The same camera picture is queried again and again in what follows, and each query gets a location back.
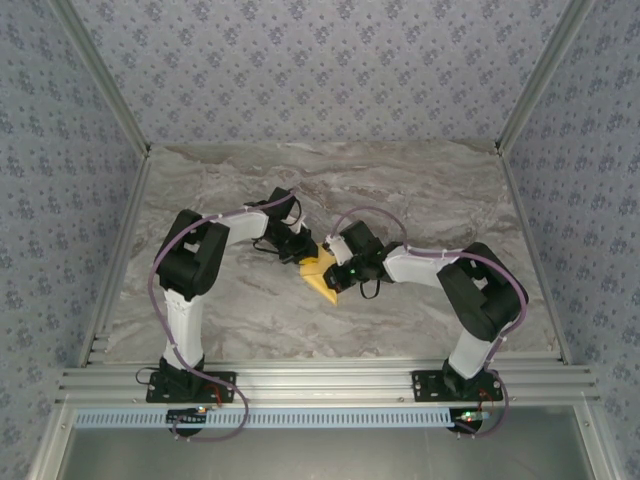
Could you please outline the grey metal sheet panel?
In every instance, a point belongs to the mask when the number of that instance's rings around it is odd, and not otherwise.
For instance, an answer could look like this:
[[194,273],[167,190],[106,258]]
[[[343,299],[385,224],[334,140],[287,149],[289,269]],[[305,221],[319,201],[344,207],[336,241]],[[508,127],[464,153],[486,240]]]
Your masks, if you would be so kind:
[[458,439],[439,429],[248,430],[219,444],[165,430],[77,430],[59,480],[595,480],[570,432]]

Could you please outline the aluminium table side rail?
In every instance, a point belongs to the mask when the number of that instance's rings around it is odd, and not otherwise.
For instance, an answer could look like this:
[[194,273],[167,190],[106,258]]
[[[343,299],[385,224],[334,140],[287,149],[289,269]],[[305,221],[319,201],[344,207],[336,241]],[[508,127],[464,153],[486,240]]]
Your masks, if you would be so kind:
[[113,312],[119,301],[127,265],[133,245],[135,228],[145,194],[150,172],[149,153],[141,157],[137,169],[131,195],[126,204],[118,235],[116,237],[107,270],[101,284],[96,305],[89,321],[88,330],[80,350],[78,366],[86,368],[92,363],[91,356],[96,340],[106,335],[109,337]]
[[528,222],[528,217],[527,217],[522,199],[519,194],[515,177],[513,175],[513,172],[511,171],[511,167],[506,156],[500,151],[498,151],[498,157],[500,160],[500,164],[502,167],[502,171],[505,177],[507,187],[512,197],[514,208],[516,210],[517,216],[521,224],[521,228],[523,231],[525,243],[528,248],[529,256],[531,258],[531,261],[536,273],[536,277],[537,277],[538,284],[540,286],[541,293],[545,300],[546,309],[549,314],[550,321],[554,328],[555,337],[559,347],[559,360],[564,365],[571,365],[573,364],[573,358],[570,352],[569,344],[566,340],[564,330],[562,328],[560,317],[558,315],[558,311],[552,297],[551,289],[544,272],[544,267],[542,265],[542,262],[539,256],[538,249],[536,247],[533,232]]

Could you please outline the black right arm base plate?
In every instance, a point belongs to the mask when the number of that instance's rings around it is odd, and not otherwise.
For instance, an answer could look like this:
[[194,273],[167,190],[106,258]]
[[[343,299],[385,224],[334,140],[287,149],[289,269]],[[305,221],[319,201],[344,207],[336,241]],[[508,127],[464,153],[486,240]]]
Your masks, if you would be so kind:
[[411,373],[416,402],[502,401],[504,393],[498,380],[487,371],[464,379],[454,371],[417,370]]

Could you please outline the aluminium frame post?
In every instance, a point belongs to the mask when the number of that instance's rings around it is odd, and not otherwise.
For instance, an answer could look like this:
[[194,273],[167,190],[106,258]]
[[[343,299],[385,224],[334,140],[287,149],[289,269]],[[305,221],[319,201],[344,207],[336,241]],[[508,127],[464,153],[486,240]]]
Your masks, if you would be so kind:
[[149,143],[133,112],[118,88],[114,76],[100,55],[92,36],[84,25],[71,0],[47,0],[65,30],[98,90],[115,116],[136,154],[145,159]]
[[568,0],[496,139],[499,155],[505,156],[515,145],[595,3],[596,0]]

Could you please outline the aluminium frame cross rail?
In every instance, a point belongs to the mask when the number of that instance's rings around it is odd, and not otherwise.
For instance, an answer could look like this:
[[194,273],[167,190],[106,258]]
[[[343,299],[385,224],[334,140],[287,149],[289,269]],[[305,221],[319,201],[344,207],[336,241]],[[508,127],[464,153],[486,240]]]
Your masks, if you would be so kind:
[[[413,403],[410,375],[438,369],[439,360],[329,358],[218,361],[211,371],[233,371],[255,407],[406,406]],[[566,365],[553,354],[502,354],[494,363],[516,407],[596,403],[602,395],[591,368]],[[93,363],[66,369],[57,404],[139,406],[146,389],[138,364]]]

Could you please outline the small black circuit board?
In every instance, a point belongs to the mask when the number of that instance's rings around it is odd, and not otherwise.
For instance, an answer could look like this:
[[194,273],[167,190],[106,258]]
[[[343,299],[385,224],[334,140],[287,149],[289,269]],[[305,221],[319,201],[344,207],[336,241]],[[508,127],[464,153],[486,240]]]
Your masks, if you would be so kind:
[[451,409],[453,421],[452,431],[464,434],[475,434],[480,431],[483,423],[491,418],[490,412],[470,409]]
[[207,410],[204,408],[169,409],[165,415],[167,425],[204,425]]

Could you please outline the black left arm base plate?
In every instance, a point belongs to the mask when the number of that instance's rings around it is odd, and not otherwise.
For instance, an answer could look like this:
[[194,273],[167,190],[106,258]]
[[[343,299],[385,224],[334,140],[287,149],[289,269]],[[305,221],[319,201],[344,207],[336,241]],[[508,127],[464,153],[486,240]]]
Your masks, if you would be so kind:
[[176,374],[153,372],[147,386],[147,403],[212,403],[226,404],[234,400],[235,393],[219,383],[205,380],[187,371]]

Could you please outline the yellow cloth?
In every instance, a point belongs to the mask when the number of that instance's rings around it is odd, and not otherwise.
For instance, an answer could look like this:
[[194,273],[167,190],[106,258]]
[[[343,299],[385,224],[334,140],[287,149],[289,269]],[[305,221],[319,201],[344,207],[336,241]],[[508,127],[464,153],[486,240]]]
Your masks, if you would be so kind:
[[320,293],[332,305],[336,306],[338,304],[338,293],[327,288],[323,274],[329,267],[339,265],[336,264],[334,257],[324,248],[323,243],[317,243],[317,245],[318,255],[315,257],[319,257],[319,262],[317,264],[299,266],[299,274],[309,286]]

